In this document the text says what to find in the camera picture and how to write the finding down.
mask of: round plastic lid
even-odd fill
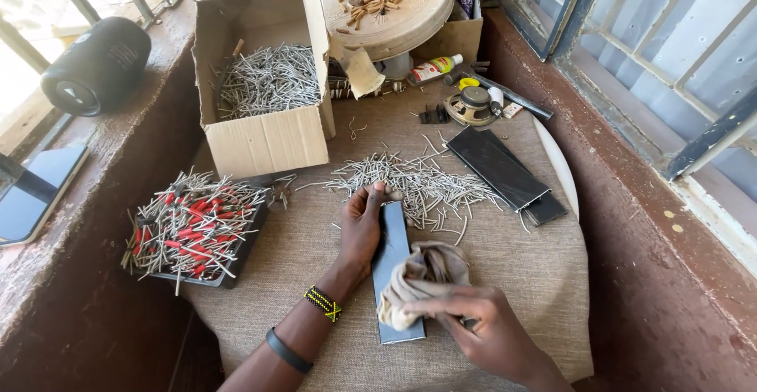
[[[436,34],[449,18],[454,0],[402,0],[400,9],[388,9],[385,15],[365,15],[359,30],[354,25],[347,27],[350,14],[339,4],[338,0],[323,0],[326,26],[332,38],[350,50],[362,47],[372,60],[381,61],[414,49]],[[353,7],[347,0],[341,4]],[[348,29],[350,33],[340,34],[337,28]]]

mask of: hammer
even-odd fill
[[[447,86],[452,86],[453,84],[458,82],[460,78],[470,77],[478,80],[478,83],[481,84],[481,87],[485,89],[488,89],[490,87],[497,87],[499,90],[502,90],[502,94],[507,99],[510,99],[518,105],[522,105],[523,108],[526,108],[528,111],[534,113],[535,115],[542,117],[544,120],[549,120],[550,118],[552,118],[552,115],[554,114],[552,111],[536,105],[535,103],[518,95],[517,93],[499,83],[493,82],[488,78],[481,77],[478,72],[486,72],[487,68],[483,67],[486,67],[488,65],[489,62],[473,62],[471,65],[461,65],[456,68],[456,71],[452,71],[451,74],[444,78],[444,84],[446,84]]]

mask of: person's right hand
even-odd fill
[[[552,358],[525,332],[502,290],[456,286],[442,299],[420,300],[403,306],[427,312],[457,341],[468,361],[478,368],[539,390],[572,390]],[[477,319],[472,331],[455,316]]]

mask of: beige fabric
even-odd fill
[[[405,330],[427,314],[405,312],[403,303],[443,297],[453,284],[471,285],[465,253],[440,241],[413,243],[410,256],[394,267],[392,280],[381,292],[378,320],[395,330]]]
[[[409,112],[419,112],[425,103],[441,100],[454,89],[442,84],[409,88],[381,98],[334,101],[337,136],[328,142],[332,164],[298,171],[296,188],[323,182],[346,159],[359,159],[374,152],[401,151],[404,158],[420,155],[428,145],[421,134],[441,149],[437,130],[449,139],[462,127],[421,125]],[[353,128],[364,125],[350,139]],[[507,135],[506,145],[528,169],[552,187],[560,203],[568,207],[557,176],[539,141],[531,115],[521,112],[512,120],[491,125],[497,136]],[[456,157],[435,157],[446,172],[469,173]],[[339,249],[339,213],[344,193],[331,193],[319,186],[293,192],[289,210],[281,203],[271,207],[238,285],[233,290],[184,286],[184,295],[194,303],[200,317],[216,333],[226,373],[232,372],[264,338],[266,331],[286,315],[332,263]],[[553,357],[565,376],[575,381],[593,373],[587,321],[589,292],[587,254],[581,228],[573,213],[523,231],[512,210],[500,212],[488,202],[471,205],[459,247],[470,263],[473,284],[501,288],[518,319],[536,344]],[[454,216],[445,229],[462,229]],[[451,232],[408,229],[410,242],[454,243]],[[449,333],[426,321],[428,337],[422,340],[379,345],[376,304],[371,281],[363,282],[345,308],[308,374],[301,390],[306,392],[397,391],[428,384],[445,385],[475,370],[459,351]],[[458,390],[496,390],[497,379],[483,376],[480,384]]]

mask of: beaded bracelet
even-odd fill
[[[339,315],[341,314],[341,308],[339,307],[339,305],[337,305],[335,301],[331,300],[326,295],[326,293],[319,290],[315,285],[313,285],[303,295],[303,297],[305,299],[308,299],[308,302],[314,304],[316,308],[322,310],[323,313],[326,314],[328,319],[332,320],[332,322],[336,322],[336,320],[339,319]]]

